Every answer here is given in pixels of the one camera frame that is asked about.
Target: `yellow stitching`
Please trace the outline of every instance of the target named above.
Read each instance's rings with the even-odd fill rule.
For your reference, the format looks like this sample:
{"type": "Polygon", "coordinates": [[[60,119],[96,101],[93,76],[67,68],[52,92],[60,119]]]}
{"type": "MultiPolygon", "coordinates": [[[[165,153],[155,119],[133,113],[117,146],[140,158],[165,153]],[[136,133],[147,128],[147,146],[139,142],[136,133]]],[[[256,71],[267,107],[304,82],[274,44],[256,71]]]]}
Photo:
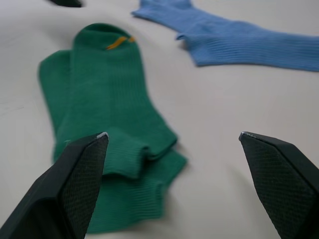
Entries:
{"type": "Polygon", "coordinates": [[[129,42],[134,42],[134,41],[135,41],[135,38],[131,36],[131,37],[129,38],[129,42]]]}
{"type": "Polygon", "coordinates": [[[111,50],[114,49],[116,47],[118,47],[119,45],[121,45],[127,38],[124,36],[121,36],[119,39],[117,39],[113,44],[109,45],[108,47],[106,47],[107,50],[111,50]]]}

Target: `white table surface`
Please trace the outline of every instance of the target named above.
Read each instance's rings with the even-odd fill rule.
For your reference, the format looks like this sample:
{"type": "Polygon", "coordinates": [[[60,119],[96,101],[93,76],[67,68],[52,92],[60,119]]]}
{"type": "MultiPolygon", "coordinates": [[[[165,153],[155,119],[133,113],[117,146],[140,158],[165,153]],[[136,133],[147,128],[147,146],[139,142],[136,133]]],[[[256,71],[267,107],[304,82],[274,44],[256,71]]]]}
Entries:
{"type": "MultiPolygon", "coordinates": [[[[318,0],[195,0],[230,19],[319,35],[318,0]]],[[[0,225],[51,165],[51,123],[38,63],[71,47],[83,27],[105,22],[141,48],[149,95],[179,135],[187,168],[174,181],[166,216],[88,239],[279,239],[255,192],[238,136],[294,143],[319,166],[319,73],[255,65],[195,67],[176,33],[133,18],[138,0],[87,0],[81,9],[43,0],[0,4],[0,225]]]]}

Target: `green sock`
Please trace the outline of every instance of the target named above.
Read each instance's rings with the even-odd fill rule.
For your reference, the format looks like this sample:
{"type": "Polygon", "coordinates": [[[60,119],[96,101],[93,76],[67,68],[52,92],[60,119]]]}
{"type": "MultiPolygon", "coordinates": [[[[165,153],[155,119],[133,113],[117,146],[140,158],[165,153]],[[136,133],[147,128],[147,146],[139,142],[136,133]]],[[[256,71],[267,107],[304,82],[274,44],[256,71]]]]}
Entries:
{"type": "Polygon", "coordinates": [[[105,176],[88,233],[160,217],[163,193],[185,159],[170,149],[176,137],[148,100],[132,38],[112,26],[88,26],[72,52],[56,52],[41,63],[39,76],[57,139],[55,158],[69,140],[109,133],[105,176]],[[114,44],[121,37],[126,39],[114,44]]]}

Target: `blue sock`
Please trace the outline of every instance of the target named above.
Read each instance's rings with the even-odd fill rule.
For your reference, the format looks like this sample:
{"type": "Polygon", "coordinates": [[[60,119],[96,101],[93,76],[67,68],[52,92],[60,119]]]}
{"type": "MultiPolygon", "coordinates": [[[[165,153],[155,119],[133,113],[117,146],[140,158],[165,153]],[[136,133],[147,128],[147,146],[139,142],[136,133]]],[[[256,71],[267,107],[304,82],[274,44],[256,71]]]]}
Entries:
{"type": "Polygon", "coordinates": [[[319,36],[270,31],[214,16],[190,0],[141,0],[134,16],[168,26],[183,39],[198,66],[262,64],[319,71],[319,36]]]}

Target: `black object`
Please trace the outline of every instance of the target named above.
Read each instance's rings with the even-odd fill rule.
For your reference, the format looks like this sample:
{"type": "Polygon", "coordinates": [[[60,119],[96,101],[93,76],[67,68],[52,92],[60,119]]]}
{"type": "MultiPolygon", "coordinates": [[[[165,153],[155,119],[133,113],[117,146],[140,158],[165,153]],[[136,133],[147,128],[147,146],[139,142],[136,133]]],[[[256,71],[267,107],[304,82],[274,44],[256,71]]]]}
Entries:
{"type": "Polygon", "coordinates": [[[319,238],[319,170],[293,144],[242,132],[260,201],[282,239],[319,238]]]}
{"type": "Polygon", "coordinates": [[[52,3],[66,7],[82,7],[82,3],[78,0],[50,0],[52,3]]]}
{"type": "Polygon", "coordinates": [[[108,137],[67,145],[0,229],[0,239],[83,239],[100,190],[108,137]]]}

